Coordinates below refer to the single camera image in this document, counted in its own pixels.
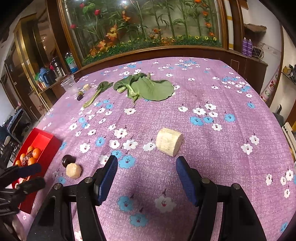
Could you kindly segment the speckled orange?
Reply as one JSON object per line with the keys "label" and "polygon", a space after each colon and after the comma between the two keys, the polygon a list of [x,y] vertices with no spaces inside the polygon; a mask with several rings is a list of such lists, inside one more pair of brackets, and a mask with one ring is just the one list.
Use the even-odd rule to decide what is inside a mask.
{"label": "speckled orange", "polygon": [[26,154],[21,154],[20,155],[20,161],[23,162],[25,160]]}

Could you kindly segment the edge orange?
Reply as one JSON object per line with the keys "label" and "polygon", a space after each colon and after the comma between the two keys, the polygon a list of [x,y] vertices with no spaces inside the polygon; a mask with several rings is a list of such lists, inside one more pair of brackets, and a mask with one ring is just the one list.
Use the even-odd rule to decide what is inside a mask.
{"label": "edge orange", "polygon": [[28,149],[27,149],[27,152],[29,153],[29,152],[33,151],[34,149],[35,148],[33,146],[29,146]]}

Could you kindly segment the small orange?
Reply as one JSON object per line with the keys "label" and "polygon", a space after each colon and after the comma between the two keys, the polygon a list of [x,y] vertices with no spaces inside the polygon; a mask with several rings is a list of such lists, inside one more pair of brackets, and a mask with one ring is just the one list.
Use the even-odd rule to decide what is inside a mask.
{"label": "small orange", "polygon": [[21,166],[22,166],[22,162],[21,162],[20,160],[17,160],[17,161],[15,162],[15,165],[21,167]]}

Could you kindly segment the large dark red date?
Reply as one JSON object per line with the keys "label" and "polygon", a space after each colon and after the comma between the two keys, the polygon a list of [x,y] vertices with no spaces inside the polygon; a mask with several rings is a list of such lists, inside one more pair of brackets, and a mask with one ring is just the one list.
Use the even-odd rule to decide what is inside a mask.
{"label": "large dark red date", "polygon": [[26,158],[23,158],[21,162],[22,162],[22,166],[28,165],[28,159],[26,159]]}

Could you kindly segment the round sugarcane piece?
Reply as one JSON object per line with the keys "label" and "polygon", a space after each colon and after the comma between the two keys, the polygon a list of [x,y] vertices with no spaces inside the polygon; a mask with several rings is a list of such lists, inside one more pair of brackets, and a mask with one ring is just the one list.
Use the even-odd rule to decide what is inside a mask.
{"label": "round sugarcane piece", "polygon": [[66,175],[72,179],[78,179],[81,176],[82,168],[80,165],[70,163],[66,167]]}

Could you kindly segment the red tray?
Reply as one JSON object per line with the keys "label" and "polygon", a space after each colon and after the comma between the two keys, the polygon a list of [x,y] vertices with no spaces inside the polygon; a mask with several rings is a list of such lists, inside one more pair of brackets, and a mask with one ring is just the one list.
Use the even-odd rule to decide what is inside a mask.
{"label": "red tray", "polygon": [[21,167],[26,167],[37,163],[41,166],[41,170],[35,174],[29,174],[27,177],[17,178],[12,182],[12,188],[15,189],[19,184],[27,183],[36,177],[44,177],[61,145],[62,141],[53,134],[38,128],[32,129],[18,151],[13,165],[18,164]]}

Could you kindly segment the far right sugarcane piece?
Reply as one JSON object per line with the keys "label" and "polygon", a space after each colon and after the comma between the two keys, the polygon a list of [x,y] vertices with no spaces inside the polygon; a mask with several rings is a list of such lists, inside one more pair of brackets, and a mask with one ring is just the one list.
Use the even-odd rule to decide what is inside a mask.
{"label": "far right sugarcane piece", "polygon": [[183,134],[169,128],[162,128],[156,138],[156,147],[170,157],[174,157],[180,149]]}

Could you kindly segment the purple floral tablecloth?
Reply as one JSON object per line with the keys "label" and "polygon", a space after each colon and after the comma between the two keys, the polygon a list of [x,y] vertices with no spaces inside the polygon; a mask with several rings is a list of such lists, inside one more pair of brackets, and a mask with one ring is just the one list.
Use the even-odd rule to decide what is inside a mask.
{"label": "purple floral tablecloth", "polygon": [[159,58],[106,68],[79,79],[82,100],[65,93],[38,124],[62,141],[30,214],[30,230],[56,183],[73,185],[118,158],[98,216],[108,240],[186,240],[197,208],[176,159],[216,184],[238,183],[267,240],[295,213],[295,168],[284,133],[260,96],[219,60]]}

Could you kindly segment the wooden cabinet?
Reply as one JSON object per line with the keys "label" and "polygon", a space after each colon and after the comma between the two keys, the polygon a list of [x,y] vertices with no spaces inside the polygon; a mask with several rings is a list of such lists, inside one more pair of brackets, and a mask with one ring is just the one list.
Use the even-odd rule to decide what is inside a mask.
{"label": "wooden cabinet", "polygon": [[65,88],[61,86],[61,83],[66,80],[67,77],[71,75],[65,75],[59,77],[58,80],[52,84],[50,87],[46,87],[41,92],[38,92],[37,95],[44,105],[45,109],[49,111],[53,105],[61,98],[61,96],[66,92]]}

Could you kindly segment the purple grape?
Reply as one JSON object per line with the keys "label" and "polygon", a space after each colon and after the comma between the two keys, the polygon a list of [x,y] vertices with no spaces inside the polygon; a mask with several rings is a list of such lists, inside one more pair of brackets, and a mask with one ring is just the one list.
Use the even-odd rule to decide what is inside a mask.
{"label": "purple grape", "polygon": [[79,94],[78,96],[77,96],[77,100],[78,101],[81,101],[81,99],[83,98],[84,96],[82,95],[82,94]]}

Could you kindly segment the small bok choy stalk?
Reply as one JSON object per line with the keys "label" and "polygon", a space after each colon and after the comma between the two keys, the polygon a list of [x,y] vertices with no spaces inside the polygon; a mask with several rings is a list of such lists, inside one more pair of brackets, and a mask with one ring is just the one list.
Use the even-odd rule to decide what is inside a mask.
{"label": "small bok choy stalk", "polygon": [[105,92],[107,89],[111,88],[113,85],[113,82],[108,82],[108,81],[103,81],[101,82],[97,89],[95,94],[93,95],[93,97],[91,97],[91,99],[89,99],[87,102],[85,102],[85,104],[83,104],[83,108],[87,108],[89,107],[94,101],[95,99],[103,92]]}

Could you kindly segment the clear plastic cup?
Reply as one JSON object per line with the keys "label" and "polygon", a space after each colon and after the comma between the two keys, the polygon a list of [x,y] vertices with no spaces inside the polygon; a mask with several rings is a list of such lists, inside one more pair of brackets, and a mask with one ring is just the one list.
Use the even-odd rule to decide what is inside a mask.
{"label": "clear plastic cup", "polygon": [[68,75],[60,84],[68,94],[77,94],[78,88],[74,79],[74,75]]}

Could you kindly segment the black kettle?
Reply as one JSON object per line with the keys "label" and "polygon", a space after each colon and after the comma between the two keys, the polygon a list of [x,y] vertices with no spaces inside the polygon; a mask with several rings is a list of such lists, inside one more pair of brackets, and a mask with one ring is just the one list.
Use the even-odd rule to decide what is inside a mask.
{"label": "black kettle", "polygon": [[48,70],[43,74],[44,82],[47,87],[53,85],[56,82],[56,75],[52,70]]}

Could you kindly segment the purple bottles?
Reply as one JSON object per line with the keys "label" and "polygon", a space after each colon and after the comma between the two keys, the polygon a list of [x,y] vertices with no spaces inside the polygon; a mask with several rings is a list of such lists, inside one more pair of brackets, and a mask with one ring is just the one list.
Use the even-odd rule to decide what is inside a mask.
{"label": "purple bottles", "polygon": [[245,37],[242,40],[242,54],[248,57],[252,56],[253,44],[250,39]]}

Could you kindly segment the flower aquarium display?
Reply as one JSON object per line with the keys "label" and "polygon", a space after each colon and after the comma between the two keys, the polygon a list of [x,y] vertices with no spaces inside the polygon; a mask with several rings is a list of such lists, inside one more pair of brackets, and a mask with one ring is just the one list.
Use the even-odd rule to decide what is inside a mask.
{"label": "flower aquarium display", "polygon": [[222,47],[223,1],[57,1],[79,66],[169,45]]}

